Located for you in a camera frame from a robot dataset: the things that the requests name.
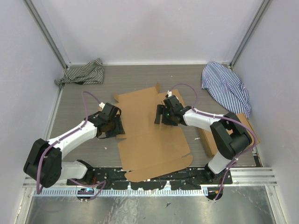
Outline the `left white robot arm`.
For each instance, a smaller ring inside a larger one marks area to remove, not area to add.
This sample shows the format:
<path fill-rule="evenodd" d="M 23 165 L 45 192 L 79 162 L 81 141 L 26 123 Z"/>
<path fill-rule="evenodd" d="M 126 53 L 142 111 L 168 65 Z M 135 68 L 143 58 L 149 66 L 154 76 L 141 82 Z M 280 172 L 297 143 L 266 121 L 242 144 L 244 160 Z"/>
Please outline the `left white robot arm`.
<path fill-rule="evenodd" d="M 50 140 L 38 139 L 33 143 L 23 171 L 38 186 L 49 188 L 59 180 L 75 181 L 77 184 L 94 185 L 93 167 L 83 160 L 64 162 L 63 158 L 84 142 L 99 138 L 112 138 L 124 134 L 121 109 L 100 103 L 101 110 L 88 115 L 73 129 Z"/>

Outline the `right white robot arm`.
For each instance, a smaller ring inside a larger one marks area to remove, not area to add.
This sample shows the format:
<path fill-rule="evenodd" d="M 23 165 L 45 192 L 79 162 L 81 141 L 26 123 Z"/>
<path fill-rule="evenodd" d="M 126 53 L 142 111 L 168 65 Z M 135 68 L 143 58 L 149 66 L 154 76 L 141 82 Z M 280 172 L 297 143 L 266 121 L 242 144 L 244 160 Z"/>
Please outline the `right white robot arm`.
<path fill-rule="evenodd" d="M 211 114 L 193 106 L 184 107 L 175 95 L 169 94 L 163 104 L 157 105 L 155 124 L 160 123 L 167 126 L 194 126 L 212 134 L 218 152 L 204 168 L 206 180 L 210 184 L 218 183 L 222 179 L 222 172 L 253 142 L 249 129 L 236 114 Z"/>

